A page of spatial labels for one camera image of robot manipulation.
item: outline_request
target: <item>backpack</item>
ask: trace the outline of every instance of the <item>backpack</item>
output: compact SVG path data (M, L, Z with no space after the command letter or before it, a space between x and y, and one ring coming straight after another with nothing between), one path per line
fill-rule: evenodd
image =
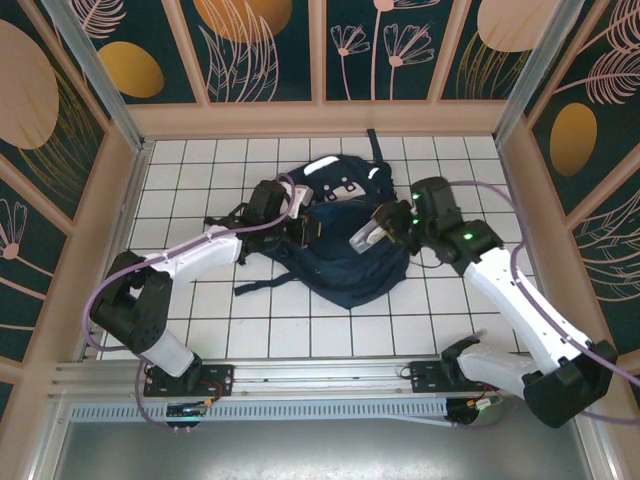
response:
M410 255L386 236L362 254L349 244L381 204L397 200L391 167L382 159L375 132L367 133L374 164L360 157L331 155L289 172L296 184L313 190L312 205L304 213L322 223L322 234L304 248L283 242L263 252L289 272L237 287L236 295L300 280L330 302L350 309L375 300L406 278Z

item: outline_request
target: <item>wooden border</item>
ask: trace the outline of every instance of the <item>wooden border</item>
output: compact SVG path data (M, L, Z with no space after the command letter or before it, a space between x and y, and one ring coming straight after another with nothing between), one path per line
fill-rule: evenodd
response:
M191 91L195 98L195 103L199 106L206 106L209 103L207 87L202 76L202 70L196 56L189 27L187 26L180 0L162 0L164 13L169 23L169 29L173 35L173 40L178 48L182 66L189 79Z
M455 0L451 7L447 30L445 31L444 38L442 39L442 47L440 48L438 63L436 64L436 69L433 72L431 86L429 87L429 93L427 94L427 100L429 103L440 103L442 101L442 93L444 92L444 87L449 79L449 74L451 73L451 65L453 65L456 52L458 51L462 31L467 23L469 10L471 9L471 1L472 0Z
M640 170L640 143L567 215L566 228L572 231L598 208L617 188Z
M349 135L377 128L385 133L492 132L503 111L503 102L429 105L401 102L329 102L218 105L211 108L130 107L144 136L206 138L231 136Z

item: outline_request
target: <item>purple cable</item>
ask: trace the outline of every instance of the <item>purple cable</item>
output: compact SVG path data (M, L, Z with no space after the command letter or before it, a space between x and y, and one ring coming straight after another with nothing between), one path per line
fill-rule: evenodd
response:
M183 247L180 248L176 248L176 249L169 249L166 252L166 255L160 256L160 257L156 257L156 258L152 258L149 260L145 260L144 262L141 263L137 263L136 265L131 265L130 267L124 268L122 270L119 270L113 274L111 274L110 276L108 276L107 278L105 278L100 285L98 285L96 287L96 289L93 291L93 293L89 296L89 300L87 300L87 303L84 306L84 310L82 311L82 331L84 333L85 339L87 341L87 343L89 345L91 345L93 348L95 348L96 350L98 350L99 352L117 352L119 350L127 350L127 347L125 346L121 346L121 347L103 347L102 345L100 345L98 342L96 342L93 338L91 338L91 331L90 331L90 327L89 327L89 313L91 311L91 306L93 305L93 302L95 302L96 298L98 298L98 295L100 295L100 293L108 286L110 285L112 282L118 280L119 278L124 277L125 275L128 275L131 272L135 272L136 270L141 270L143 268L146 267L150 267L152 265L155 265L156 263L160 263L160 262L164 262L165 260L169 260L177 255L180 255L184 252L187 252L189 250L191 250L192 248L198 247L200 245L202 245L203 243L209 242L215 238L220 238L220 237L224 237L226 235L232 235L232 234L237 234L237 233L251 233L251 232L258 232L260 230L266 230L268 228L271 227L275 227L277 224L283 222L288 216L289 213L291 213L291 209L293 208L293 203L295 201L296 198L296 188L295 188L295 182L293 181L293 179L287 175L286 173L281 173L278 175L278 180L280 180L281 178L283 178L284 180L286 180L286 182L291 185L291 201L288 203L287 208L285 210L285 212L280 215L278 218L276 218L275 220L272 220L271 222L265 223L263 225L256 225L256 226L252 226L252 227L241 227L241 228L236 228L233 230L222 230L219 232L215 232L213 235L211 235L210 237L203 237L203 238L199 238L197 240L194 240L191 243L188 243L186 245L184 245Z
M526 234L525 234L524 230L522 229L522 222L521 222L522 215L520 215L520 211L519 211L518 207L513 203L513 201L507 195L505 195L504 192L502 192L499 188L497 188L494 185L491 185L490 183L461 180L461 181L458 181L458 182L451 182L451 185L452 186L455 186L455 185L464 185L464 186L479 185L481 187L488 188L489 190L497 193L500 197L502 197L511 206L511 208L513 208L513 211L515 212L516 218L518 220L518 225L520 225L520 231L522 232L522 241L518 244L518 246L516 246L516 248L514 249L513 253L511 254L511 262L510 262L511 263L511 265L510 265L511 276L513 277L514 283L518 287L518 290L520 290L522 295L527 299L527 301L531 304L531 306L540 314L540 316L542 316L542 318L544 318L545 321L549 325L551 325L551 328L553 328L572 347L574 347L580 353L588 356L593 361L599 363L603 367L605 367L605 368L611 370L612 372L617 373L618 375L622 376L623 378L628 380L630 383L640 387L640 380L635 378L629 372L627 372L626 370L621 369L620 367L614 365L613 363L609 362L608 360L602 358L600 355L597 355L597 354L593 353L591 350L589 350L588 348L585 348L583 345L580 345L578 342L576 342L574 339L572 339L567 334L567 332L565 332L560 327L560 325L558 325L553 320L553 318L551 318L551 316L544 310L544 308L542 308L542 306L538 302L536 302L535 298L533 298L533 296L529 293L529 291L526 289L526 287L524 285L522 285L522 283L518 279L517 260L518 260L518 254L524 248ZM606 421L606 422L609 422L609 423L616 423L618 425L640 425L640 418L616 418L616 417L609 417L609 416L605 416L605 415L597 415L597 414L593 414L593 413L589 413L589 412L582 412L582 414L587 416L587 417L596 419L596 420L602 420L602 421Z

